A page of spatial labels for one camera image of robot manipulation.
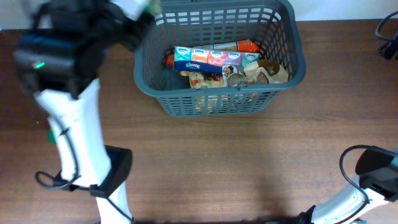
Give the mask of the green lid jar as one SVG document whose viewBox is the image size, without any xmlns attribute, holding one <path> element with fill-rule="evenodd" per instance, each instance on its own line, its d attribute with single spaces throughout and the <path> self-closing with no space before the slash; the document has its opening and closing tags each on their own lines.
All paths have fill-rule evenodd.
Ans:
<svg viewBox="0 0 398 224">
<path fill-rule="evenodd" d="M 57 143 L 56 143 L 56 140 L 55 140 L 55 137 L 54 137 L 53 132 L 52 132 L 51 129 L 49 129 L 48 134 L 47 134 L 47 137 L 48 137 L 49 142 L 51 142 L 51 143 L 54 144 L 54 145 L 57 144 Z"/>
</svg>

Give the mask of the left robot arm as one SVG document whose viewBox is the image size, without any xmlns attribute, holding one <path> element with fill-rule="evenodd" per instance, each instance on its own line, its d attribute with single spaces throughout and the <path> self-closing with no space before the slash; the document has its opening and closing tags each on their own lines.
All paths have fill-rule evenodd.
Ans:
<svg viewBox="0 0 398 224">
<path fill-rule="evenodd" d="M 107 146 L 99 116 L 98 69 L 115 44 L 134 52 L 162 10 L 159 1 L 43 3 L 13 57 L 27 96 L 46 114 L 62 168 L 35 174 L 46 189 L 84 190 L 101 223 L 132 223 L 126 179 L 132 151 Z"/>
</svg>

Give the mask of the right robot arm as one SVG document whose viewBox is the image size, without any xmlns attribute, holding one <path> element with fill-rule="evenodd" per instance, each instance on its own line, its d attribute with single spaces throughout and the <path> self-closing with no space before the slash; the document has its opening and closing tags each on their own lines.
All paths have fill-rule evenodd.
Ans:
<svg viewBox="0 0 398 224">
<path fill-rule="evenodd" d="M 356 149 L 364 152 L 357 161 L 355 177 L 351 179 L 345 172 L 344 158 Z M 371 209 L 397 201 L 396 150 L 351 146 L 341 154 L 339 167 L 348 185 L 325 203 L 302 212 L 295 223 L 353 223 Z"/>
</svg>

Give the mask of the brown sugar coffee bag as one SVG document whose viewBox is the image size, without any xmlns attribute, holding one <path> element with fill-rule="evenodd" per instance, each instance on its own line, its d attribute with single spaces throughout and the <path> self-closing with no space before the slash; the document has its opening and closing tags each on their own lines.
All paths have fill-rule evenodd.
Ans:
<svg viewBox="0 0 398 224">
<path fill-rule="evenodd" d="M 222 76 L 202 74 L 200 72 L 181 71 L 180 75 L 188 77 L 190 86 L 196 89 L 223 88 L 225 82 Z"/>
</svg>

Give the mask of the spaghetti pack orange ends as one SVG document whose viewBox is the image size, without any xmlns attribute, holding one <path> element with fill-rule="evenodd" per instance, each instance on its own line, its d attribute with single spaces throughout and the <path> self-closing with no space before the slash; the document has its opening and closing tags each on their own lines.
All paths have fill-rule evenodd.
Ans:
<svg viewBox="0 0 398 224">
<path fill-rule="evenodd" d="M 166 64 L 174 66 L 177 61 L 223 65 L 242 65 L 244 54 L 259 56 L 259 47 L 249 39 L 222 44 L 201 45 L 196 47 L 175 47 L 175 52 L 167 57 Z"/>
</svg>

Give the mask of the tissue multipack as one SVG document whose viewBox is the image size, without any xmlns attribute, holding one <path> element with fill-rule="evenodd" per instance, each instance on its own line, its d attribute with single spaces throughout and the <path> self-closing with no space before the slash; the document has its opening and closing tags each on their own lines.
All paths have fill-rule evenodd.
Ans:
<svg viewBox="0 0 398 224">
<path fill-rule="evenodd" d="M 176 46 L 174 50 L 174 69 L 186 72 L 221 74 L 224 66 L 245 67 L 258 61 L 260 54 L 228 52 Z"/>
</svg>

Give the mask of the brown snack bag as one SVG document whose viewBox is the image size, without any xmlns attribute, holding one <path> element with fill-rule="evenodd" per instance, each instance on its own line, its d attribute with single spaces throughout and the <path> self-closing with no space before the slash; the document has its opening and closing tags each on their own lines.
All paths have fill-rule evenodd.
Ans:
<svg viewBox="0 0 398 224">
<path fill-rule="evenodd" d="M 224 81 L 228 87 L 279 84 L 289 81 L 289 74 L 277 62 L 258 60 L 244 66 L 224 65 Z"/>
</svg>

